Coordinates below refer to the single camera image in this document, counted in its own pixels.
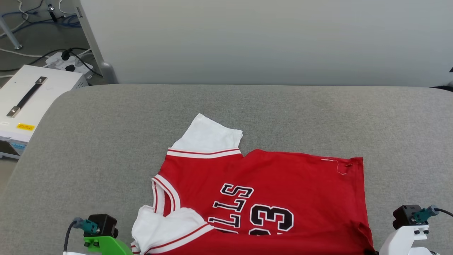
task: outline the gray table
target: gray table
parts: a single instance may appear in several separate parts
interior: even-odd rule
[[[453,210],[453,93],[411,87],[103,85],[59,97],[43,117],[0,201],[0,253],[59,254],[71,220],[118,219],[119,239],[143,204],[166,150],[197,113],[244,131],[255,148],[364,157],[374,243],[403,204]],[[430,220],[415,245],[452,254],[453,219]],[[86,251],[74,231],[69,251]]]

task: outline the floor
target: floor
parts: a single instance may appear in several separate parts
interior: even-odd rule
[[[29,10],[39,5],[39,0],[23,0],[22,2],[22,10]],[[58,0],[52,0],[52,3],[54,6],[58,6]],[[62,9],[66,11],[71,10],[69,5],[69,0],[63,1]],[[0,3],[1,13],[18,11],[17,8],[18,2],[16,1],[2,1]],[[40,17],[32,16],[30,18],[31,21],[46,20],[50,18],[44,4],[37,10],[39,11]],[[56,9],[56,15],[62,15],[61,13],[59,13],[58,8]],[[15,27],[20,22],[22,22],[20,14],[8,15],[5,17],[5,20],[10,28]],[[15,36],[17,40],[23,45],[23,48],[18,50],[17,52],[23,54],[44,55],[47,52],[55,49],[68,49],[71,47],[86,49],[90,48],[82,28],[68,28],[55,24],[43,23],[22,29],[21,31],[15,33]],[[11,41],[7,37],[0,38],[0,48],[15,51]],[[36,58],[24,57],[0,51],[0,70],[18,68],[24,64],[30,63],[35,59]],[[90,58],[88,56],[84,58],[84,61],[91,65],[94,65],[94,69],[98,70],[93,57]],[[43,59],[34,65],[43,66],[45,65],[45,60]],[[14,73],[15,72],[0,72],[0,76],[10,75]],[[8,79],[9,78],[0,78],[0,88],[8,81]],[[95,75],[88,82],[92,85],[105,84],[102,77]],[[16,163],[17,160],[7,159],[5,157],[0,158],[0,196],[2,195],[6,184],[11,177]]]

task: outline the white box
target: white box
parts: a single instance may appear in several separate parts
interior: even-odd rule
[[[47,79],[14,118],[8,117],[40,77]],[[54,100],[66,91],[85,86],[88,83],[83,74],[24,65],[0,89],[0,158],[19,159]]]

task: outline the white wall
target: white wall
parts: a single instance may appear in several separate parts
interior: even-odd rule
[[[120,83],[453,80],[452,0],[80,1]]]

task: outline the white sleeve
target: white sleeve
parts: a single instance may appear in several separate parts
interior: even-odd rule
[[[141,255],[162,253],[183,246],[213,229],[189,208],[180,208],[164,217],[154,213],[154,208],[142,206],[132,227],[132,244],[139,247],[137,250]]]
[[[172,149],[192,152],[219,152],[238,148],[242,131],[231,129],[198,114]]]

